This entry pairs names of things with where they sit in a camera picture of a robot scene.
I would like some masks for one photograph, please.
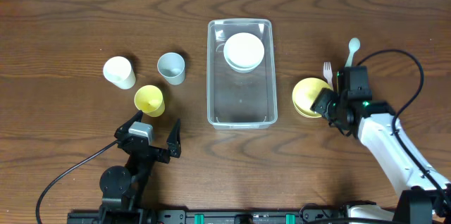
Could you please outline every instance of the wood grain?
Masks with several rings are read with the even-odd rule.
[[[206,31],[210,20],[266,18],[273,24],[278,121],[268,130],[214,130],[206,119]],[[145,117],[163,146],[182,120],[183,154],[155,167],[145,206],[299,209],[397,197],[374,157],[324,120],[299,116],[296,82],[343,66],[360,38],[359,60],[406,49],[423,63],[424,91],[405,111],[407,134],[451,176],[451,0],[0,0],[0,223],[35,223],[35,204],[57,175],[113,140],[135,112],[143,85],[163,89],[166,112]],[[167,51],[187,57],[186,81],[156,70]],[[137,84],[120,90],[102,76],[112,56],[132,59]],[[417,87],[413,63],[390,54],[368,61],[375,98],[401,107]],[[102,172],[127,155],[108,150],[62,179],[42,206],[44,223],[72,209],[96,209]]]

